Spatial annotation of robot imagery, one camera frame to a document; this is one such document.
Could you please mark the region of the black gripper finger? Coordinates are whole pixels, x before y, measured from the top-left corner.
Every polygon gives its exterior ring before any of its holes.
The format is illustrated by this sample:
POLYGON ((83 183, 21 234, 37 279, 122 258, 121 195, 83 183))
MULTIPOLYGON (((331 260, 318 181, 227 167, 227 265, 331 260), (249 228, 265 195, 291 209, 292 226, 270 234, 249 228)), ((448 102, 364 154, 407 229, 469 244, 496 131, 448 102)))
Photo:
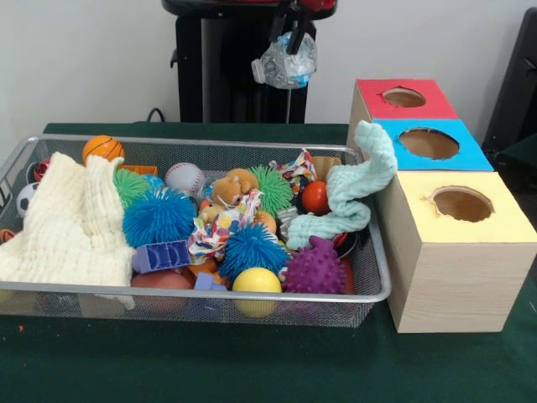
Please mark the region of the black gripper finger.
POLYGON ((290 0, 281 0, 275 9, 275 15, 270 30, 270 39, 276 40, 283 32, 285 20, 289 11, 290 0))
POLYGON ((291 32, 288 43, 288 53, 297 54, 306 31, 306 15, 298 13, 295 26, 291 32))

